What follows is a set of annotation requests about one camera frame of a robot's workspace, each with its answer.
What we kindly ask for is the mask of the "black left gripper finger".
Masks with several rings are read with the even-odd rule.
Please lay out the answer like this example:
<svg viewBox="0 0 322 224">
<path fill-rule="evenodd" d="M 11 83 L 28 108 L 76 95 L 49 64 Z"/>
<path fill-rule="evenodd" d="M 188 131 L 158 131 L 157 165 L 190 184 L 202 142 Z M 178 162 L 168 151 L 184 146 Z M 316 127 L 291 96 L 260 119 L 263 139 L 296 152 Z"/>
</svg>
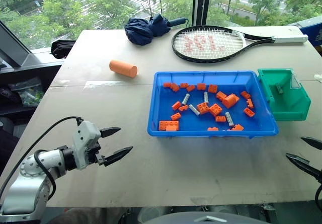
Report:
<svg viewBox="0 0 322 224">
<path fill-rule="evenodd" d="M 108 137 L 121 130 L 119 127 L 109 127 L 100 129 L 101 137 Z"/>
<path fill-rule="evenodd" d="M 126 156 L 131 150 L 133 146 L 122 148 L 116 152 L 114 152 L 111 156 L 104 158 L 104 166 L 107 167 L 119 160 L 121 160 L 124 156 Z"/>
</svg>

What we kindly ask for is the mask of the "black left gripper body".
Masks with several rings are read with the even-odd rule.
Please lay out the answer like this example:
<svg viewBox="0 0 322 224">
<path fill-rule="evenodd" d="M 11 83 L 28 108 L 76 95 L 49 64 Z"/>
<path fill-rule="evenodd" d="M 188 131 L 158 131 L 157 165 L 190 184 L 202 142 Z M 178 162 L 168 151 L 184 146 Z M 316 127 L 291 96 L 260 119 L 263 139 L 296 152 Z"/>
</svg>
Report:
<svg viewBox="0 0 322 224">
<path fill-rule="evenodd" d="M 104 163 L 103 156 L 100 154 L 101 146 L 100 144 L 93 143 L 93 144 L 86 144 L 85 146 L 85 162 L 87 165 L 97 163 L 102 165 Z"/>
</svg>

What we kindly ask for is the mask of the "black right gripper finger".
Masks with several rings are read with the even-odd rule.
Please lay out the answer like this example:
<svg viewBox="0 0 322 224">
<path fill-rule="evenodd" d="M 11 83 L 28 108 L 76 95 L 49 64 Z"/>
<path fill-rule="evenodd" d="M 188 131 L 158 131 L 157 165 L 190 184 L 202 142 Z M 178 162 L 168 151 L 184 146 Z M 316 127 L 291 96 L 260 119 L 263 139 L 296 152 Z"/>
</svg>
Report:
<svg viewBox="0 0 322 224">
<path fill-rule="evenodd" d="M 290 153 L 286 153 L 286 157 L 297 168 L 313 176 L 319 183 L 321 183 L 321 170 L 312 167 L 308 160 Z"/>
<path fill-rule="evenodd" d="M 301 137 L 301 139 L 303 141 L 305 141 L 307 144 L 309 144 L 310 146 L 318 149 L 318 150 L 322 150 L 322 141 L 315 139 L 313 137 L 307 137 L 307 136 L 303 136 Z"/>
</svg>

